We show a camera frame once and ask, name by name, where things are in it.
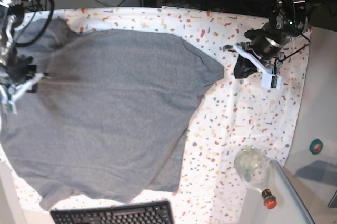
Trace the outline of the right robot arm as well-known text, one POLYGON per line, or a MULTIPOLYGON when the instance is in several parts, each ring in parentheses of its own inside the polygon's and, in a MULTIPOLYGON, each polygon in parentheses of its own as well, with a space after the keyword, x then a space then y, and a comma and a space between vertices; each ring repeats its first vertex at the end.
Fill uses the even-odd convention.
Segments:
POLYGON ((50 4, 48 18, 39 33, 29 42, 20 43, 18 40, 28 28, 25 26, 18 35, 14 35, 14 29, 24 20, 24 3, 36 1, 36 14, 41 7, 41 0, 1 0, 1 85, 8 87, 11 84, 21 84, 30 80, 36 73, 36 66, 32 65, 31 57, 19 57, 17 48, 33 45, 38 41, 48 28, 55 9, 54 0, 47 0, 50 4))

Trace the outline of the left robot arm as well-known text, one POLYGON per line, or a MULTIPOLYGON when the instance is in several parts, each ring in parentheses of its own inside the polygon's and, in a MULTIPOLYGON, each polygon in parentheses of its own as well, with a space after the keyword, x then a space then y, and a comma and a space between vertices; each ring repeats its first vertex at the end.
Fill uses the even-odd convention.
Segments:
POLYGON ((305 0, 270 0, 269 21, 260 29, 251 29, 244 33, 249 41, 240 43, 244 52, 251 53, 264 67, 272 65, 272 73, 277 74, 282 63, 305 49, 310 40, 304 35, 308 20, 305 0), (301 48, 285 56, 281 50, 293 38, 306 40, 301 48))

